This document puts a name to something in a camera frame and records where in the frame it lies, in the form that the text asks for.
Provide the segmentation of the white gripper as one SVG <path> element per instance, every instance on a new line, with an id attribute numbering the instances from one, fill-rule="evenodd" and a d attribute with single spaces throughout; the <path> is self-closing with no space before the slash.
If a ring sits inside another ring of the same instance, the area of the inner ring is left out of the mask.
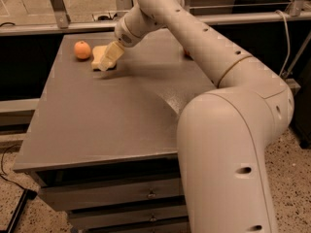
<path id="1" fill-rule="evenodd" d="M 129 15 L 122 17 L 116 24 L 115 37 L 118 41 L 111 42 L 100 58 L 98 65 L 100 71 L 113 68 L 124 54 L 124 47 L 132 48 L 141 41 L 138 21 Z"/>

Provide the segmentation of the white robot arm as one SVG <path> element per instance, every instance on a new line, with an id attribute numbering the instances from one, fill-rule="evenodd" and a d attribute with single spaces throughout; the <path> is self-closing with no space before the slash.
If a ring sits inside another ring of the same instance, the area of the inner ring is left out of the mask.
<path id="1" fill-rule="evenodd" d="M 264 150 L 289 126 L 289 86 L 187 12 L 184 0 L 137 0 L 115 27 L 99 68 L 166 27 L 214 85 L 183 109 L 178 159 L 191 233 L 277 233 Z"/>

